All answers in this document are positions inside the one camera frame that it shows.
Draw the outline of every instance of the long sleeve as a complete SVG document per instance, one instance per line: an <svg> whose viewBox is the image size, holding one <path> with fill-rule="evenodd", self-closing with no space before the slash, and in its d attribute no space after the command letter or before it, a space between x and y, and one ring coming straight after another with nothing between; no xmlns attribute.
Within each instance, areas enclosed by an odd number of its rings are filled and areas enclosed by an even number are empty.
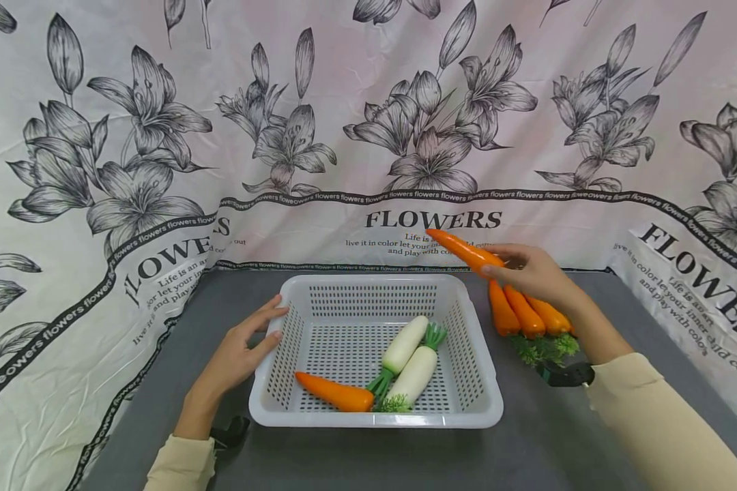
<svg viewBox="0 0 737 491"><path fill-rule="evenodd" d="M594 366L591 407L655 491L737 491L737 459L639 353Z"/></svg>
<svg viewBox="0 0 737 491"><path fill-rule="evenodd" d="M145 491L205 491L215 473L214 441L170 435L147 474Z"/></svg>

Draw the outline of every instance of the gray table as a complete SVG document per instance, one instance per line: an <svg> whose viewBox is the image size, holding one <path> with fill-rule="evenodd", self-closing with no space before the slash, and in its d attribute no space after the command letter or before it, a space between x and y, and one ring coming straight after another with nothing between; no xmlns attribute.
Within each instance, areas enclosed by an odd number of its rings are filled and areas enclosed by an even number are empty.
<svg viewBox="0 0 737 491"><path fill-rule="evenodd" d="M210 273L203 279L134 402L94 464L84 491L141 490L184 394L224 332L300 273ZM607 273L572 273L628 342L737 454L737 418L633 298ZM338 430L250 427L217 464L213 490L644 490L581 389L546 386L491 326L486 284L467 285L497 368L505 411L488 430ZM216 425L248 416L250 381L220 407Z"/></svg>

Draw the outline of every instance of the fabric backdrop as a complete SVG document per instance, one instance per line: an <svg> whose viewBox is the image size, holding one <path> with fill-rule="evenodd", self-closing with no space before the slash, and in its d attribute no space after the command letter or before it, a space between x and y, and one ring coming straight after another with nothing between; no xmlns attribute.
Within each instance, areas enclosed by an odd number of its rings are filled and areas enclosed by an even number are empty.
<svg viewBox="0 0 737 491"><path fill-rule="evenodd" d="M737 413L737 0L0 0L0 490L73 490L201 274L610 267Z"/></svg>

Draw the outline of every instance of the left hand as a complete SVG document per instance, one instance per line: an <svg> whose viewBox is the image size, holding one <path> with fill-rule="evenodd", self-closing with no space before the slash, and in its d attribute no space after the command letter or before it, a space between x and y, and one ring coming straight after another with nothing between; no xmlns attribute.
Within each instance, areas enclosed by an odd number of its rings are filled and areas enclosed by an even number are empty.
<svg viewBox="0 0 737 491"><path fill-rule="evenodd" d="M230 329L194 383L194 388L219 398L254 373L262 360L278 346L281 331L266 336L253 350L249 349L248 340L254 332L266 330L272 319L287 313L287 307L276 308L280 303L281 295L276 295L248 319Z"/></svg>

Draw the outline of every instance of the basket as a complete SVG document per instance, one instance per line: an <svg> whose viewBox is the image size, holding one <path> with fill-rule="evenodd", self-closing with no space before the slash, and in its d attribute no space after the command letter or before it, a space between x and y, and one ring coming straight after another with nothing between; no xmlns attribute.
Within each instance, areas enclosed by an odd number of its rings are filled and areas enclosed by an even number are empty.
<svg viewBox="0 0 737 491"><path fill-rule="evenodd" d="M268 427L489 428L504 404L466 286L444 274L304 275L281 288L289 312L268 332L281 343L256 371L249 410ZM415 316L448 330L434 376L410 413L340 413L300 387L308 372L356 387L378 374L385 349Z"/></svg>

